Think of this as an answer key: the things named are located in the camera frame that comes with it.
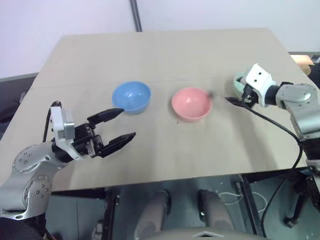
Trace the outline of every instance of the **tabletop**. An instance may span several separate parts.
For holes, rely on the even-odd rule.
[[[265,28],[66,36],[0,141],[0,184],[15,156],[41,142],[53,101],[71,110],[79,125],[112,108],[113,91],[127,81],[148,84],[148,108],[101,123],[96,133],[105,144],[122,134],[136,136],[106,158],[71,162],[56,174],[55,191],[289,169],[299,151],[295,140],[224,99],[232,94],[234,75],[255,63],[278,84],[313,84]],[[212,110],[202,120],[184,122],[174,114],[172,96],[184,87],[214,93]],[[254,109],[293,131],[285,110]]]

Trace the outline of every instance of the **blue bowl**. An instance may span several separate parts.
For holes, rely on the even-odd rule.
[[[129,81],[118,86],[112,94],[112,104],[128,114],[142,113],[150,102],[150,88],[139,81]]]

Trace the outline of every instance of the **bowl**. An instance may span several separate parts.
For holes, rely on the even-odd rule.
[[[172,107],[175,113],[183,120],[196,121],[210,112],[212,98],[200,88],[187,87],[173,96]]]
[[[118,86],[112,94],[112,104],[128,114],[142,113],[150,102],[150,88],[140,81],[129,81]]]

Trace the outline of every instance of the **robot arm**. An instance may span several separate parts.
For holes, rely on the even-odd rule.
[[[50,122],[54,139],[29,146],[16,156],[10,177],[0,187],[0,217],[26,220],[42,215],[59,170],[83,155],[104,158],[129,143],[135,132],[119,136],[105,146],[94,130],[96,124],[114,119],[123,111],[121,108],[102,111],[88,117],[88,123],[75,127],[70,112],[52,106]]]
[[[278,86],[258,64],[254,64],[238,81],[244,85],[243,102],[252,100],[253,104],[258,103],[262,107],[274,105],[290,113],[293,128],[307,157],[307,166],[313,175],[308,181],[311,199],[320,211],[320,105],[317,89],[303,83],[283,82]]]

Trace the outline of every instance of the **pink bowl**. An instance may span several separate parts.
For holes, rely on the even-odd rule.
[[[172,98],[175,113],[184,120],[195,121],[206,116],[212,108],[209,94],[195,87],[187,87],[178,91]]]

